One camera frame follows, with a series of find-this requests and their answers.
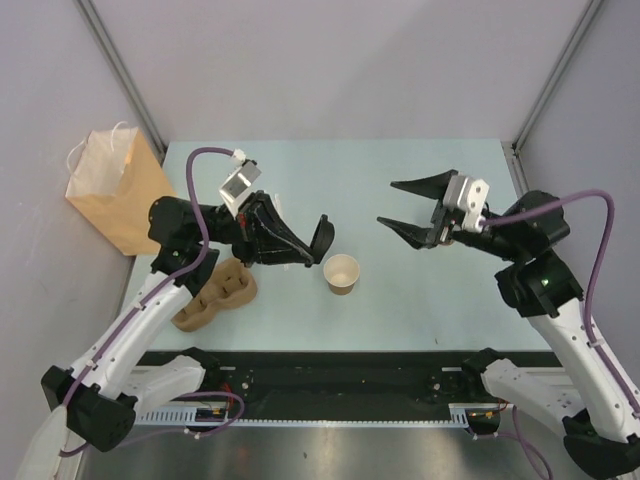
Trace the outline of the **black plastic cup lid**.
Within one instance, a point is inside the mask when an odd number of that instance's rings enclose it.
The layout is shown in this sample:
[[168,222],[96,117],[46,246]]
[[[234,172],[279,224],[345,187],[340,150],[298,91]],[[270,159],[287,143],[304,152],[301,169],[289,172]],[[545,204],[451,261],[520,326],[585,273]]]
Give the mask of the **black plastic cup lid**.
[[310,244],[315,264],[320,264],[335,238],[335,227],[326,214],[322,214]]

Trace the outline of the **single brown paper cup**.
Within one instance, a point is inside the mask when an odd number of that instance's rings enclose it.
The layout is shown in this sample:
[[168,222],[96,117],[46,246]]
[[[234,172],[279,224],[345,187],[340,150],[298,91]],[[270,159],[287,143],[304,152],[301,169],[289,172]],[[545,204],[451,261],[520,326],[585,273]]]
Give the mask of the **single brown paper cup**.
[[360,265],[350,255],[336,254],[325,262],[323,275],[332,293],[347,295],[360,278]]

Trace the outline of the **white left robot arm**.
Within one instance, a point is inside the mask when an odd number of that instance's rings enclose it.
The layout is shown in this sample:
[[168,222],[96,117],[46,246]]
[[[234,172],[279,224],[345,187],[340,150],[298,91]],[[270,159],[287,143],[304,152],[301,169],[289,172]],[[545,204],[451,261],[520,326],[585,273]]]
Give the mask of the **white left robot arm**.
[[238,213],[164,196],[149,210],[149,237],[161,246],[125,313],[72,366],[50,367],[41,379],[50,409],[66,410],[65,426],[101,452],[119,445],[142,409],[140,393],[125,393],[131,370],[159,331],[205,286],[219,251],[211,242],[231,246],[245,266],[319,264],[335,229],[321,216],[309,244],[300,240],[262,190],[242,203]]

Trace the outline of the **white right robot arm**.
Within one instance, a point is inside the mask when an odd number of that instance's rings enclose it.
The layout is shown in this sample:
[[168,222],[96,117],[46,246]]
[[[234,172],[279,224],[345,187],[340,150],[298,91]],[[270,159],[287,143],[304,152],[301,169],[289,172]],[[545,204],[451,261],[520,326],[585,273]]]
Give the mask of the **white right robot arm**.
[[593,317],[595,283],[581,285],[554,250],[570,232],[565,205],[601,197],[613,218],[613,198],[602,190],[562,198],[533,190],[497,214],[486,202],[488,184],[456,170],[398,181],[395,188],[436,203],[426,227],[385,220],[412,248],[459,243],[506,262],[495,276],[503,302],[542,336],[574,387],[567,394],[486,348],[463,364],[463,393],[473,401],[492,396],[514,413],[533,417],[560,437],[569,457],[591,478],[636,472],[638,386]]

